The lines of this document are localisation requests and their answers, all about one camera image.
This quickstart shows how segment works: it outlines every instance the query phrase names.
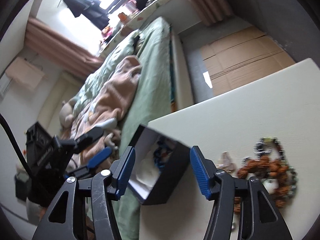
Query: gray wall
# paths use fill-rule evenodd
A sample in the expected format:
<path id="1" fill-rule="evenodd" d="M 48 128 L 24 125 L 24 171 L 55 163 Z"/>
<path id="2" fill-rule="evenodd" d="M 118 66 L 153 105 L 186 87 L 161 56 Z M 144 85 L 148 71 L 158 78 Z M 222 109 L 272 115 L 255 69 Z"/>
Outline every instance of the gray wall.
<path id="1" fill-rule="evenodd" d="M 320 31 L 297 0 L 228 0 L 234 13 L 276 40 L 295 61 L 320 66 Z"/>

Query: black jacket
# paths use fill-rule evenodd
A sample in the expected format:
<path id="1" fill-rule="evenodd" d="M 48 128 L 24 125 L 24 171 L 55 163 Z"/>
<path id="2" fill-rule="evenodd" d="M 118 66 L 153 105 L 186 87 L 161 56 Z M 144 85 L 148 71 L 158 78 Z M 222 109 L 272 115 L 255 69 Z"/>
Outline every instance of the black jacket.
<path id="1" fill-rule="evenodd" d="M 99 5 L 99 0 L 63 0 L 68 6 L 74 17 L 79 17 L 83 14 L 97 28 L 103 30 L 109 24 L 107 11 Z"/>

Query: white table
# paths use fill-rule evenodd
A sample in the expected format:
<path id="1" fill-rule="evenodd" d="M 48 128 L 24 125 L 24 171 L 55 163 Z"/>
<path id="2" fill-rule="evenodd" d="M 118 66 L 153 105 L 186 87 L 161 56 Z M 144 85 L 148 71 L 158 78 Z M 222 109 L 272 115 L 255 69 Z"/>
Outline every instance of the white table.
<path id="1" fill-rule="evenodd" d="M 169 114 L 149 127 L 217 162 L 228 151 L 238 167 L 265 136 L 277 137 L 298 173 L 298 191 L 282 215 L 301 240 L 320 213 L 320 71 L 306 59 L 236 90 Z M 213 202 L 188 168 L 167 204 L 142 206 L 140 240 L 202 240 Z M 237 239 L 237 229 L 230 239 Z"/>

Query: cardboard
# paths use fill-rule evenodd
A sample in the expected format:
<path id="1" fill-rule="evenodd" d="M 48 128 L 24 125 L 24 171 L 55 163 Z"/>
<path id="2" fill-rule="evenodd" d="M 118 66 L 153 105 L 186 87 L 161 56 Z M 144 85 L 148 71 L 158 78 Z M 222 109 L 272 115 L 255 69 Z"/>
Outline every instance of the cardboard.
<path id="1" fill-rule="evenodd" d="M 202 47 L 201 53 L 214 95 L 246 85 L 295 63 L 254 26 Z"/>

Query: blue gripper pad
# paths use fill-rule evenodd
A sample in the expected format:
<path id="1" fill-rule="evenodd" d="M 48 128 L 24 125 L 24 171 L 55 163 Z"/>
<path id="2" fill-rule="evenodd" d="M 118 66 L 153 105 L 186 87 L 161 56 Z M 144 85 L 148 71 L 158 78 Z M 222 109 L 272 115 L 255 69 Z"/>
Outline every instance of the blue gripper pad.
<path id="1" fill-rule="evenodd" d="M 196 176 L 198 181 L 201 194 L 204 195 L 206 199 L 210 199 L 210 178 L 205 171 L 203 163 L 194 147 L 192 147 L 190 150 L 190 163 L 193 169 L 193 174 Z"/>
<path id="2" fill-rule="evenodd" d="M 101 164 L 104 160 L 106 160 L 112 154 L 112 149 L 110 147 L 104 148 L 101 152 L 93 156 L 88 164 L 88 169 L 95 169 Z"/>
<path id="3" fill-rule="evenodd" d="M 121 196 L 124 195 L 125 190 L 127 188 L 129 178 L 131 176 L 131 172 L 134 166 L 134 163 L 136 161 L 136 151 L 134 148 L 132 148 L 126 162 L 123 165 L 123 168 L 120 172 L 120 175 L 118 177 L 117 181 L 117 191 L 116 191 L 116 196 L 120 199 Z"/>

